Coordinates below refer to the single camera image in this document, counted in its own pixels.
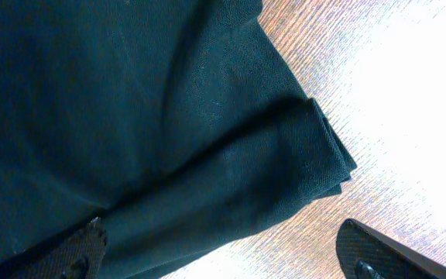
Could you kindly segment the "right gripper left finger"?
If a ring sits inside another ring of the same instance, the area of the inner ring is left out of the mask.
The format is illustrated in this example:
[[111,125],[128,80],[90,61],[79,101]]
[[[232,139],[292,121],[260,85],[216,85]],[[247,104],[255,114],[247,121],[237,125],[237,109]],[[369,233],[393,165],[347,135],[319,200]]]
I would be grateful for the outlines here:
[[101,219],[67,237],[38,260],[25,263],[11,279],[95,279],[105,256],[107,234]]

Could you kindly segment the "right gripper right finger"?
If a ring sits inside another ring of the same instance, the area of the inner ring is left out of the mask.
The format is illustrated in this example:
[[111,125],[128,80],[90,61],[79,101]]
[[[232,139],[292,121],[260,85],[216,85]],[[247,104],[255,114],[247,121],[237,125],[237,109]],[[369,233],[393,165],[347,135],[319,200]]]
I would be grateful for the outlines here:
[[336,255],[348,279],[446,279],[446,266],[355,219],[341,224]]

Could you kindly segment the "black t-shirt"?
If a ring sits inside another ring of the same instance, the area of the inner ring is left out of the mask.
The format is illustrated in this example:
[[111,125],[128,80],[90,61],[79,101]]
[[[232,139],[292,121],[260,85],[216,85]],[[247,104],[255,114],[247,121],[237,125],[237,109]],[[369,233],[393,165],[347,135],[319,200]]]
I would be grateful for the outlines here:
[[355,161],[260,1],[0,1],[0,278],[99,217],[156,278],[341,193]]

